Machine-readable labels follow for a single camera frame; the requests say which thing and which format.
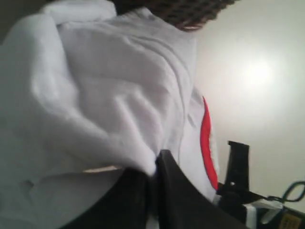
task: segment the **yellow label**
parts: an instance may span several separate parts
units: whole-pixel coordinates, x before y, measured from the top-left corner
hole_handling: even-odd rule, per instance
[[[298,229],[302,220],[299,217],[285,213],[279,229]]]

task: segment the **red trim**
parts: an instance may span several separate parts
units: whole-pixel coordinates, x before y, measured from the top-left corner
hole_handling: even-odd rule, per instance
[[[203,99],[203,103],[204,103],[204,116],[203,116],[201,133],[200,133],[201,152],[202,152],[204,167],[211,182],[211,185],[213,186],[214,189],[217,190],[218,189],[217,173],[214,168],[213,160],[211,157],[211,150],[210,150],[211,119],[205,99]]]

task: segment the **woven basket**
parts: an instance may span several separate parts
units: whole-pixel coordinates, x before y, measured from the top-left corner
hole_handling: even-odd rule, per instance
[[[200,29],[237,0],[113,0],[119,14],[147,7],[153,14],[184,31]]]

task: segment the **black cable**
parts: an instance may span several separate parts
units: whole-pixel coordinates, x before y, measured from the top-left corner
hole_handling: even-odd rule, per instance
[[[301,193],[301,195],[296,198],[296,199],[288,199],[289,195],[292,193],[292,191],[297,187],[297,186],[300,186],[300,185],[303,185],[304,188],[303,188],[303,191]],[[276,200],[276,201],[279,201],[281,203],[286,203],[286,202],[290,202],[290,203],[296,203],[296,202],[299,202],[301,201],[303,198],[305,197],[305,181],[296,181],[294,183],[292,183],[288,189],[285,191],[285,193],[283,194],[283,196],[280,198],[280,197],[268,197],[267,200]]]

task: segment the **wrinkled cloth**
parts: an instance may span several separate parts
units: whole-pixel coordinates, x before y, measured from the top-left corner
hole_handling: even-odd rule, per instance
[[[212,200],[195,43],[147,9],[117,17],[103,0],[58,1],[17,22],[0,46],[0,228],[62,226],[119,176],[83,171],[152,176],[161,149]],[[78,192],[66,198],[62,187]]]

